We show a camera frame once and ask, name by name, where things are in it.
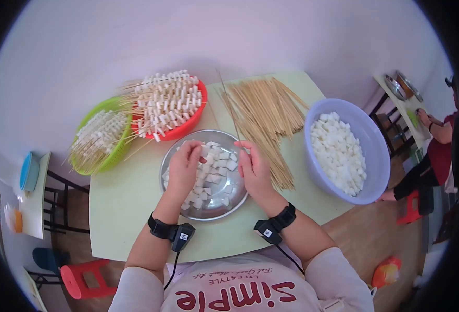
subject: red plastic stool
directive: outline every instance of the red plastic stool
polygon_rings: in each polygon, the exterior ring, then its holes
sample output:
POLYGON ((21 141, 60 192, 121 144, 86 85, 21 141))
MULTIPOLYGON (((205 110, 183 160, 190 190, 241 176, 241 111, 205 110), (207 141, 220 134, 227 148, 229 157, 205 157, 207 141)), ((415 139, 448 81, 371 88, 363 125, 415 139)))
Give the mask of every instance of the red plastic stool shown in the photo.
POLYGON ((413 191, 408 197, 406 198, 406 216, 401 217, 396 221, 397 225, 403 225, 403 224, 408 224, 412 223, 414 221, 417 221, 420 219, 422 216, 419 213, 419 208, 420 208, 420 198, 418 195, 418 190, 413 191), (417 207, 413 207, 413 200, 417 200, 417 207))
POLYGON ((75 299, 97 298, 113 295, 117 287, 108 287, 101 275, 100 267, 107 265, 108 259, 100 259, 78 265, 64 265, 60 274, 68 293, 75 299), (84 279, 85 272, 92 272, 98 280, 99 287, 89 288, 84 279))

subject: light purple plastic bowl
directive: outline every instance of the light purple plastic bowl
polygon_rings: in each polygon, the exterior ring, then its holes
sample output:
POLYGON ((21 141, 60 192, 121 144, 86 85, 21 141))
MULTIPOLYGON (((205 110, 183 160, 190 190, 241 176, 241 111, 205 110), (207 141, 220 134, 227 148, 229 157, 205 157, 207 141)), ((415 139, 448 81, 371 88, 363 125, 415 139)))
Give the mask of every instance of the light purple plastic bowl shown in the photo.
POLYGON ((304 138, 309 178, 326 193, 337 196, 348 203, 366 205, 377 200, 386 189, 391 167, 387 145, 374 121, 356 105, 336 98, 327 98, 313 104, 306 116, 304 138), (330 181, 314 156, 311 145, 311 125, 320 118, 320 114, 332 112, 339 114, 340 120, 351 125, 351 132, 355 138, 359 139, 365 157, 366 180, 363 190, 355 197, 346 195, 330 181))

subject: wrist strap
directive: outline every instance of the wrist strap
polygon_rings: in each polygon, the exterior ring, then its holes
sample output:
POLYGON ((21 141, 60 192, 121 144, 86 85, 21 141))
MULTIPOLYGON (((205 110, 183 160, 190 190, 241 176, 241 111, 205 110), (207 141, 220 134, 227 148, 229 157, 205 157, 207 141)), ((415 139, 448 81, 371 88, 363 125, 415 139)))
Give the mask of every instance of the wrist strap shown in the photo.
POLYGON ((273 227, 280 233, 284 228, 292 224, 296 218, 295 207, 291 203, 285 207, 276 217, 270 218, 273 227))
POLYGON ((171 242, 174 241, 174 236, 179 227, 177 224, 166 224, 159 219, 153 219, 153 212, 148 218, 148 226, 150 227, 151 234, 163 240, 170 240, 171 242))

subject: stainless steel bowl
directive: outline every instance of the stainless steel bowl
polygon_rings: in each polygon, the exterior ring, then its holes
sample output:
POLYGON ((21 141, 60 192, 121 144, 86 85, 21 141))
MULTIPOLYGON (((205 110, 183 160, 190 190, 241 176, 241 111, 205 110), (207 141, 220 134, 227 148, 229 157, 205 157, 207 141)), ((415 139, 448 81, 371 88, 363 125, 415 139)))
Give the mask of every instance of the stainless steel bowl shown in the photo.
POLYGON ((400 84, 391 76, 389 75, 384 75, 384 80, 389 87, 389 89, 392 91, 392 93, 400 100, 406 101, 406 93, 403 90, 403 87, 401 87, 400 84))
MULTIPOLYGON (((177 147, 181 146, 186 140, 198 140, 202 142, 218 142, 221 144, 221 149, 226 152, 236 154, 239 158, 240 149, 233 143, 238 141, 233 135, 220 130, 200 130, 193 132, 181 140, 177 141, 164 156, 162 164, 160 165, 159 181, 160 190, 165 192, 165 187, 162 179, 162 175, 169 166, 170 158, 177 151, 177 147)), ((247 190, 245 190, 244 180, 240 177, 238 170, 229 171, 226 178, 222 178, 219 184, 205 182, 203 187, 210 187, 212 196, 209 199, 204 200, 201 209, 196 209, 191 206, 187 210, 181 210, 181 215, 188 219, 198 221, 212 221, 223 218, 236 209, 238 209, 248 196, 247 190), (233 191, 231 194, 226 194, 224 188, 226 185, 233 184, 233 191), (228 196, 230 199, 229 206, 226 207, 222 204, 224 196, 228 196)))
POLYGON ((410 82, 410 80, 408 80, 408 78, 406 78, 405 75, 403 75, 399 70, 396 71, 396 76, 398 76, 405 84, 406 86, 412 90, 413 92, 413 95, 417 98, 417 100, 419 100, 419 102, 424 102, 424 99, 422 98, 422 96, 420 95, 419 91, 417 90, 417 88, 415 88, 413 86, 413 84, 410 82))

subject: red plastic basket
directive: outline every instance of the red plastic basket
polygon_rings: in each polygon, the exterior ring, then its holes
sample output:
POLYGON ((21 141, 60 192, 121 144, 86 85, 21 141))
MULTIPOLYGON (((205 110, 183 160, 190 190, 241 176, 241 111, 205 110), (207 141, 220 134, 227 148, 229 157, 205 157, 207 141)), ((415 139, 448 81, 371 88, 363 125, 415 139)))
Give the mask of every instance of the red plastic basket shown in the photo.
MULTIPOLYGON (((196 127, 198 122, 200 122, 201 113, 205 108, 205 104, 207 103, 207 89, 205 88, 205 84, 203 84, 203 82, 201 82, 200 79, 198 83, 198 90, 201 91, 201 106, 196 111, 195 115, 193 115, 188 121, 183 123, 181 126, 166 132, 165 136, 160 135, 160 141, 172 141, 181 139, 182 137, 190 133, 196 127)), ((138 120, 140 118, 140 115, 133 115, 133 121, 138 120)), ((139 129, 137 123, 133 123, 131 125, 131 128, 135 133, 138 133, 139 129)), ((146 139, 153 139, 153 134, 146 134, 146 139)))

